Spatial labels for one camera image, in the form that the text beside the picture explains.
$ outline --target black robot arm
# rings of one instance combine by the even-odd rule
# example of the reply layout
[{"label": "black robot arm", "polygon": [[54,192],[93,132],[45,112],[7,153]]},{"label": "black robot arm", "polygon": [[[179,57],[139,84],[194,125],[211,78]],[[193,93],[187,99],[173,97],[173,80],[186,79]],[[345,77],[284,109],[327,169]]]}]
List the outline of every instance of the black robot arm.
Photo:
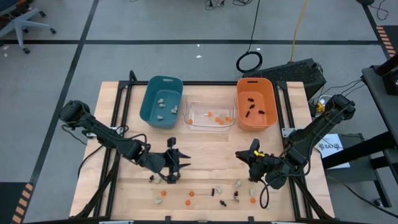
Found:
[{"label": "black robot arm", "polygon": [[[138,139],[121,137],[116,130],[108,128],[103,123],[100,123],[96,118],[90,114],[88,105],[78,100],[69,101],[61,110],[59,119],[63,121],[68,128],[82,127],[83,133],[91,132],[96,134],[99,143],[108,148],[116,148],[118,152],[126,159],[145,167],[152,172],[159,174],[169,184],[174,184],[180,177],[179,169],[189,164],[180,164],[180,158],[190,158],[178,149],[174,149],[175,138],[170,138],[167,141],[167,147],[165,153],[151,153],[149,152],[150,144],[142,142]],[[169,168],[169,175],[164,176],[160,172],[163,167]]]},{"label": "black robot arm", "polygon": [[308,164],[313,147],[338,123],[351,119],[354,102],[343,95],[333,96],[325,106],[325,112],[301,130],[292,131],[285,139],[287,147],[276,157],[259,152],[259,140],[253,140],[249,150],[235,152],[238,159],[250,167],[250,180],[257,182],[266,175],[266,182],[273,188],[281,188],[288,176],[300,176]]}]

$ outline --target clear plastic container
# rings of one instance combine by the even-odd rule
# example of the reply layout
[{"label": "clear plastic container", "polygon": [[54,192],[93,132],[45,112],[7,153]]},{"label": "clear plastic container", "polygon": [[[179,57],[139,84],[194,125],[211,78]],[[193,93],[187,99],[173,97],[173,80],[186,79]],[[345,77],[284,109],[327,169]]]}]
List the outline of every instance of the clear plastic container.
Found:
[{"label": "clear plastic container", "polygon": [[187,96],[184,121],[191,130],[228,131],[235,123],[232,96]]}]

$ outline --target black cable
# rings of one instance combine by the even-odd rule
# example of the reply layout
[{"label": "black cable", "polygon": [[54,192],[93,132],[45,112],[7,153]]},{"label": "black cable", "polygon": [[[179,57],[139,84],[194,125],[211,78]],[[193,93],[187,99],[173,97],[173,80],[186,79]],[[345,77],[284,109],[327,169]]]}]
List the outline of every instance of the black cable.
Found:
[{"label": "black cable", "polygon": [[384,213],[386,213],[386,214],[388,214],[388,215],[390,215],[390,216],[392,216],[392,217],[398,218],[398,215],[396,215],[396,214],[394,214],[394,213],[392,213],[392,212],[389,212],[389,211],[387,211],[387,210],[385,210],[385,209],[382,209],[382,208],[380,208],[380,207],[374,205],[372,202],[366,200],[365,198],[363,198],[362,196],[360,196],[359,194],[357,194],[354,190],[352,190],[352,189],[351,189],[350,187],[348,187],[346,184],[341,183],[340,181],[338,181],[338,180],[336,180],[336,179],[334,179],[334,178],[332,178],[332,177],[329,177],[329,176],[326,176],[326,177],[329,178],[329,179],[331,179],[331,180],[334,180],[335,182],[337,182],[337,183],[339,183],[339,184],[341,184],[341,185],[343,185],[343,186],[346,187],[351,193],[353,193],[355,196],[357,196],[357,198],[359,198],[359,199],[361,199],[362,201],[368,203],[368,204],[371,205],[372,207],[374,207],[374,208],[376,208],[376,209],[378,209],[378,210],[380,210],[380,211],[382,211],[382,212],[384,212]]},{"label": "black cable", "polygon": [[66,124],[61,125],[61,129],[63,131],[65,131],[66,133],[70,134],[74,139],[76,139],[77,141],[79,141],[80,143],[82,143],[83,145],[87,146],[87,143],[83,142],[80,138],[76,137],[72,132],[70,132],[69,130],[66,130],[65,128],[67,127]]},{"label": "black cable", "polygon": [[[250,47],[251,47],[251,43],[253,42],[254,30],[256,29],[257,15],[258,15],[258,13],[259,13],[260,1],[261,1],[261,0],[259,0],[259,1],[257,2],[256,16],[255,16],[255,18],[254,18],[253,30],[252,30],[252,32],[251,32],[251,38],[250,38],[250,44],[249,44],[248,51],[246,51],[246,53],[244,53],[242,56],[240,56],[240,57],[238,58],[238,60],[236,61],[236,69],[238,69],[238,71],[240,71],[241,73],[247,73],[247,72],[254,72],[254,71],[257,71],[257,70],[259,70],[259,69],[261,68],[261,65],[262,65],[262,55],[261,55],[259,52],[255,52],[255,51],[250,52],[250,51],[249,51],[249,50],[250,50]],[[251,68],[251,69],[248,69],[248,70],[243,70],[243,69],[241,69],[241,67],[240,67],[241,60],[242,60],[244,57],[248,56],[248,55],[257,55],[257,57],[259,58],[259,63],[258,63],[254,68]]]},{"label": "black cable", "polygon": [[343,86],[333,86],[333,87],[330,87],[329,89],[327,89],[326,91],[324,91],[323,93],[322,93],[322,91],[321,91],[321,93],[319,94],[319,96],[322,96],[323,94],[325,94],[327,91],[329,91],[329,90],[331,90],[332,88],[343,88],[343,87],[346,87],[346,86],[349,86],[349,85],[351,85],[352,83],[354,83],[354,82],[358,82],[358,81],[361,81],[361,79],[359,79],[359,80],[355,80],[355,81],[352,81],[352,82],[350,82],[349,84],[347,84],[347,85],[343,85]]},{"label": "black cable", "polygon": [[[382,4],[383,2],[385,2],[385,1],[386,1],[386,0],[382,0],[382,1],[380,2],[380,4],[379,4],[379,7],[374,7],[374,6],[370,5],[370,7],[374,8],[374,9],[377,9],[377,13],[376,13],[376,14],[377,14],[377,18],[380,19],[381,21],[386,20],[387,17],[388,17],[388,15],[390,14],[389,11],[387,11],[387,10],[381,8],[381,4]],[[384,16],[384,18],[380,18],[380,15],[379,15],[379,12],[380,12],[380,11],[383,11],[383,12],[387,13],[386,16]]]},{"label": "black cable", "polygon": [[[130,127],[127,126],[127,125],[125,125],[124,128],[125,128],[125,130],[123,130],[123,132],[122,132],[121,134],[126,133],[126,132],[130,129]],[[87,157],[85,157],[85,159],[83,159],[83,161],[80,163],[80,166],[79,166],[79,169],[78,169],[78,172],[77,172],[77,178],[79,178],[80,171],[81,171],[81,168],[83,167],[83,164],[84,164],[91,156],[93,156],[94,154],[96,154],[102,147],[103,147],[103,145],[100,145],[100,147],[98,147],[97,149],[95,149],[92,153],[90,153]]]},{"label": "black cable", "polygon": [[357,82],[357,83],[355,83],[353,86],[351,86],[351,87],[349,87],[348,89],[346,89],[346,90],[342,91],[340,94],[342,95],[343,93],[347,92],[348,90],[350,90],[350,89],[354,88],[354,87],[355,87],[356,85],[358,85],[358,83],[360,83],[360,82],[362,82],[362,81],[358,81],[358,82]]},{"label": "black cable", "polygon": [[361,88],[362,86],[365,86],[365,84],[361,85],[360,87],[356,87],[355,89],[351,90],[349,93],[347,93],[345,96],[348,96],[350,93],[354,92],[355,90]]},{"label": "black cable", "polygon": [[252,0],[234,0],[232,2],[232,4],[234,4],[235,6],[247,6],[248,4],[250,4],[252,2]]}]

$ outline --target black metal frame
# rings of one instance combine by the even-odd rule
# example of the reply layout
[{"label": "black metal frame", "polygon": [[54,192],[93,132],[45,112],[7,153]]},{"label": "black metal frame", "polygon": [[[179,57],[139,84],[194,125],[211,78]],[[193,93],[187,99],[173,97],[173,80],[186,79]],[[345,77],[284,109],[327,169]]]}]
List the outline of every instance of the black metal frame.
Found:
[{"label": "black metal frame", "polygon": [[[118,112],[119,112],[119,108],[120,108],[120,101],[121,101],[121,95],[123,93],[123,90],[127,87],[127,91],[126,91],[126,98],[125,98],[125,102],[124,102],[124,108],[123,108],[123,115],[122,115],[122,120],[121,120],[121,126],[126,125],[126,121],[127,121],[127,114],[128,114],[128,109],[129,109],[129,103],[130,103],[130,98],[131,98],[131,90],[132,90],[132,86],[133,85],[147,85],[148,81],[137,81],[134,73],[131,71],[130,72],[130,80],[129,81],[119,81],[119,85],[118,85],[118,91],[116,93],[116,101],[115,101],[115,106],[114,106],[114,110],[113,110],[113,117],[112,117],[112,121],[111,124],[113,126],[116,125],[117,123],[117,117],[118,117]],[[237,84],[236,81],[231,81],[231,82],[208,82],[208,81],[186,81],[183,82],[184,85],[229,85],[229,86],[234,86]],[[281,131],[281,138],[282,138],[282,143],[283,145],[285,145],[285,141],[283,139],[283,135],[282,135],[282,128],[284,128],[285,124],[284,124],[284,117],[282,114],[282,108],[280,105],[280,96],[279,96],[279,91],[278,91],[278,86],[276,84],[274,84],[274,91],[275,91],[275,99],[276,99],[276,104],[277,104],[277,114],[279,117],[279,126],[280,126],[280,131]],[[284,99],[285,99],[285,104],[286,104],[286,111],[287,111],[287,116],[289,119],[289,125],[291,128],[294,127],[294,119],[293,119],[293,114],[292,114],[292,109],[291,109],[291,105],[290,105],[290,99],[289,99],[289,94],[287,93],[287,89],[282,89],[283,93],[284,93]],[[104,162],[103,162],[103,170],[101,171],[101,178],[103,177],[103,175],[106,177],[106,173],[108,170],[108,166],[109,166],[109,160],[110,160],[110,155],[111,155],[111,149],[107,149],[105,156],[104,156]],[[119,160],[120,160],[120,155],[116,153],[115,155],[115,160],[114,162],[117,162],[119,165]],[[96,208],[95,208],[95,212],[93,214],[93,216],[95,218],[103,218],[106,220],[110,220],[111,218],[111,212],[112,212],[112,207],[113,207],[113,198],[114,198],[114,194],[116,191],[116,180],[117,180],[117,176],[118,176],[118,170],[116,170],[116,174],[114,175],[114,179],[112,180],[111,183],[111,187],[109,188],[109,197],[108,197],[108,201],[106,204],[106,214],[105,217],[98,217],[99,216],[99,212],[101,209],[101,200],[97,203]],[[305,177],[302,177],[302,179],[299,179],[300,182],[304,183],[305,185]],[[310,204],[308,203],[306,198],[304,199],[304,204],[305,204],[305,211],[306,211],[306,218],[301,217],[300,215],[300,207],[299,207],[299,202],[298,202],[298,198],[297,198],[297,191],[296,191],[296,185],[295,182],[289,178],[289,187],[290,187],[290,193],[292,196],[292,208],[294,211],[294,217],[295,217],[295,222],[301,222],[301,223],[335,223],[336,221],[334,220],[319,220],[319,219],[313,219],[312,217],[312,209]],[[69,222],[65,222],[65,223],[73,223],[74,219],[68,220]],[[134,220],[134,223],[141,223],[141,224],[145,224],[145,223],[165,223],[165,224],[178,224],[178,223],[186,223],[186,224],[193,224],[193,223],[203,223],[201,221],[171,221],[171,217],[170,216],[166,216],[165,220]],[[216,223],[223,223],[223,224],[271,224],[272,222],[256,222],[254,221],[254,217],[248,217],[248,220],[246,222],[213,222],[213,221],[208,221],[205,222],[206,224],[216,224]],[[339,222],[339,223],[350,223],[350,224],[355,224],[353,222]]]}]

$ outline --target chair wheel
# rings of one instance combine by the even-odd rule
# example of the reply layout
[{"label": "chair wheel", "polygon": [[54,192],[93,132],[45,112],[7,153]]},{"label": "chair wheel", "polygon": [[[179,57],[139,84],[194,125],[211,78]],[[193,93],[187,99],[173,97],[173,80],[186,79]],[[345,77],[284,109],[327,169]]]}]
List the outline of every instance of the chair wheel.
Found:
[{"label": "chair wheel", "polygon": [[25,54],[29,54],[30,53],[30,50],[27,49],[26,47],[23,50],[24,50]]},{"label": "chair wheel", "polygon": [[43,11],[40,11],[39,14],[44,18],[46,14]]}]

